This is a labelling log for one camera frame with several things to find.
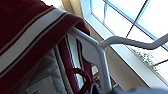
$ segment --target skylight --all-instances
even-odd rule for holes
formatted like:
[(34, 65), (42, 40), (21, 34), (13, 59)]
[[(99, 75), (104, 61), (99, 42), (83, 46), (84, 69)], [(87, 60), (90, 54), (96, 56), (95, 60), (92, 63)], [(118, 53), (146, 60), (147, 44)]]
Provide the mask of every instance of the skylight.
[[(91, 0), (92, 14), (117, 36), (151, 43), (168, 33), (167, 0)], [(166, 81), (168, 43), (155, 50), (131, 47)]]

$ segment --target white metal frame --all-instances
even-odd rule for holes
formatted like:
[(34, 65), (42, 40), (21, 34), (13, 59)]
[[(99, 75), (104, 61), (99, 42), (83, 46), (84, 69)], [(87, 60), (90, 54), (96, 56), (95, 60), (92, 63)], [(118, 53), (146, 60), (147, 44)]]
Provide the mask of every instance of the white metal frame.
[(82, 55), (84, 58), (93, 63), (98, 68), (98, 73), (100, 77), (100, 84), (102, 88), (103, 94), (108, 94), (111, 90), (111, 82), (109, 76), (109, 70), (106, 61), (105, 48), (111, 44), (126, 44), (132, 45), (135, 47), (143, 48), (143, 49), (155, 49), (160, 45), (163, 45), (168, 41), (168, 34), (154, 41), (153, 43), (143, 43), (135, 40), (130, 40), (118, 36), (112, 36), (108, 39), (100, 42), (94, 40), (90, 36), (81, 32), (76, 28), (72, 28), (69, 32), (72, 36), (77, 38), (82, 44)]
[[(83, 18), (103, 38), (114, 36), (108, 28), (103, 26), (92, 14), (90, 0), (80, 0)], [(125, 61), (125, 63), (144, 81), (150, 88), (161, 88), (168, 90), (167, 82), (153, 72), (135, 53), (125, 45), (110, 45), (114, 51)]]

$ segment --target green foliage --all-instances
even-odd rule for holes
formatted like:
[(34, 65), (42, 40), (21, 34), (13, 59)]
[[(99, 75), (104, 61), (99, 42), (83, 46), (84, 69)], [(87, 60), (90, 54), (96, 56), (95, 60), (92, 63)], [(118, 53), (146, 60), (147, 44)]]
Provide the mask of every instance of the green foliage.
[[(135, 53), (137, 53), (137, 55), (142, 58), (142, 60), (147, 63), (148, 65), (152, 65), (154, 64), (152, 59), (154, 59), (154, 57), (152, 56), (152, 53), (147, 53), (147, 52), (140, 52), (140, 51), (136, 51), (134, 50)], [(154, 71), (156, 71), (156, 73), (158, 73), (158, 70), (156, 68), (156, 66), (152, 67)]]

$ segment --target red and white striped fabric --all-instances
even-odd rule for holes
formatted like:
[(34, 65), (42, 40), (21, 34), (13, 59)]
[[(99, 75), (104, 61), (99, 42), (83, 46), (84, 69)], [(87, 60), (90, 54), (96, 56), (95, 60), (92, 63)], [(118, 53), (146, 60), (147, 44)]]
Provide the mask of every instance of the red and white striped fabric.
[[(47, 6), (40, 0), (1, 0), (0, 12), (1, 94), (7, 94), (17, 86), (56, 45), (59, 45), (65, 69), (74, 68), (65, 35), (72, 27), (89, 34), (81, 18)], [(91, 76), (91, 64), (83, 58), (82, 62)], [(68, 79), (77, 93), (75, 76)]]

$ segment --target red strap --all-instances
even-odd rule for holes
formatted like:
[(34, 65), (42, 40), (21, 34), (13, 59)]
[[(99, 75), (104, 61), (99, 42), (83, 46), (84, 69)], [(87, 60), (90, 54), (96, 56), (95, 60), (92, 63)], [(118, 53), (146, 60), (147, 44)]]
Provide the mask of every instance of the red strap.
[(73, 69), (67, 71), (67, 75), (74, 75), (74, 74), (80, 74), (82, 77), (84, 77), (86, 79), (86, 82), (84, 83), (82, 88), (79, 90), (78, 94), (86, 93), (92, 84), (90, 76), (88, 75), (87, 72), (85, 72), (79, 68), (73, 68)]

